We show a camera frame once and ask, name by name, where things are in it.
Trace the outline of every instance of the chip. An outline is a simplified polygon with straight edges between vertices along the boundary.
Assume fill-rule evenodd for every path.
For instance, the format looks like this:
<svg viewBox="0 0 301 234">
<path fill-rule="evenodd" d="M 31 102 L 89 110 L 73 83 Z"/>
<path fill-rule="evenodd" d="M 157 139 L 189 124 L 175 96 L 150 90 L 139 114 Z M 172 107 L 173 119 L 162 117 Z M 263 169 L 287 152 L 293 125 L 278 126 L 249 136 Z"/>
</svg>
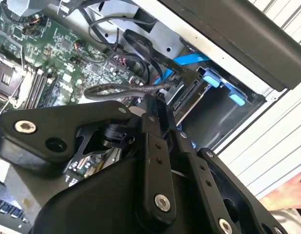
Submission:
<svg viewBox="0 0 301 234">
<path fill-rule="evenodd" d="M 91 70 L 97 72 L 100 67 L 97 64 L 93 64 Z"/>
<path fill-rule="evenodd" d="M 70 41 L 68 41 L 68 40 L 63 40 L 63 42 L 62 42 L 62 47 L 63 48 L 65 48 L 66 50 L 68 50 L 69 49 L 69 47 L 70 47 L 70 45 L 71 45 L 71 42 Z"/>
</svg>

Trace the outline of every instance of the ram slot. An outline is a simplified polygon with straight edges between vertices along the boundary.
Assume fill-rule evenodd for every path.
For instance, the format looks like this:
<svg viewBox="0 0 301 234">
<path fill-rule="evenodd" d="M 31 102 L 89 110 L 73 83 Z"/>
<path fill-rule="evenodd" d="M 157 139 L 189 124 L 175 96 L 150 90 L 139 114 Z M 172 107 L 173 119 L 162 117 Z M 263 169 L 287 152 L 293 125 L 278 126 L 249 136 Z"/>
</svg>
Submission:
<svg viewBox="0 0 301 234">
<path fill-rule="evenodd" d="M 47 77 L 44 76 L 44 72 L 38 69 L 35 72 L 33 84 L 30 88 L 29 96 L 25 102 L 24 109 L 34 109 L 37 107 L 46 82 Z"/>
</svg>

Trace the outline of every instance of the corrugated white panel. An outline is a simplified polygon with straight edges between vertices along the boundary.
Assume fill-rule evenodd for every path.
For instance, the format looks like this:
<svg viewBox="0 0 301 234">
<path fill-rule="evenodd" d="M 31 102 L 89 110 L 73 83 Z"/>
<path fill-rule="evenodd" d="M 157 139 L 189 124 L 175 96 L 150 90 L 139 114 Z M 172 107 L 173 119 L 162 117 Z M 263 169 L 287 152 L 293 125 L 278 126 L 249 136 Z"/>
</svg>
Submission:
<svg viewBox="0 0 301 234">
<path fill-rule="evenodd" d="M 249 0 L 301 44 L 301 0 Z"/>
<path fill-rule="evenodd" d="M 257 198 L 301 172 L 301 84 L 219 157 Z"/>
</svg>

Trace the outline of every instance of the green circuit board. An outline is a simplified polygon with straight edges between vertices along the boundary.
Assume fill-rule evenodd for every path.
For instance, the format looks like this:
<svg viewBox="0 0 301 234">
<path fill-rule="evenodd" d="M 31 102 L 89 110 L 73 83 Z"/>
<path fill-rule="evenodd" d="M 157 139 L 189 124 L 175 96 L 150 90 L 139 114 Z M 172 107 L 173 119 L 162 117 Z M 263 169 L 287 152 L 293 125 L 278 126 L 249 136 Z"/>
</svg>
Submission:
<svg viewBox="0 0 301 234">
<path fill-rule="evenodd" d="M 10 17 L 19 20 L 14 14 Z M 24 27 L 28 26 L 12 22 L 0 9 L 0 52 L 20 63 L 23 47 L 26 63 L 41 69 L 48 77 L 35 108 L 76 104 L 86 88 L 97 84 L 142 82 L 126 67 L 115 63 L 116 60 L 99 64 L 85 62 L 74 47 L 79 37 L 55 20 L 44 16 L 43 25 L 29 26 L 31 35 L 24 33 Z M 107 57 L 88 43 L 82 52 L 96 60 Z"/>
</svg>

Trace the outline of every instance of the screw hole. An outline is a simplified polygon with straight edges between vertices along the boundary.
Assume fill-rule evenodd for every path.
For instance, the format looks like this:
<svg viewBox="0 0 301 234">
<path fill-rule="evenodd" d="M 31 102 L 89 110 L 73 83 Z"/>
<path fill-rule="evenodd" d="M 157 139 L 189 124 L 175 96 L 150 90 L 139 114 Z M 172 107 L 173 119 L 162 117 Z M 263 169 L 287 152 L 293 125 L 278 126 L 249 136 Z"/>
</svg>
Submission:
<svg viewBox="0 0 301 234">
<path fill-rule="evenodd" d="M 209 186 L 209 187 L 212 187 L 212 184 L 209 180 L 206 180 L 206 184 Z"/>
<path fill-rule="evenodd" d="M 158 164 L 163 164 L 163 162 L 162 162 L 162 160 L 160 159 L 160 158 L 156 158 L 156 162 L 158 163 Z"/>
<path fill-rule="evenodd" d="M 55 153 L 63 153 L 67 150 L 67 144 L 64 140 L 57 138 L 57 137 L 51 137 L 45 141 L 45 146 Z"/>
</svg>

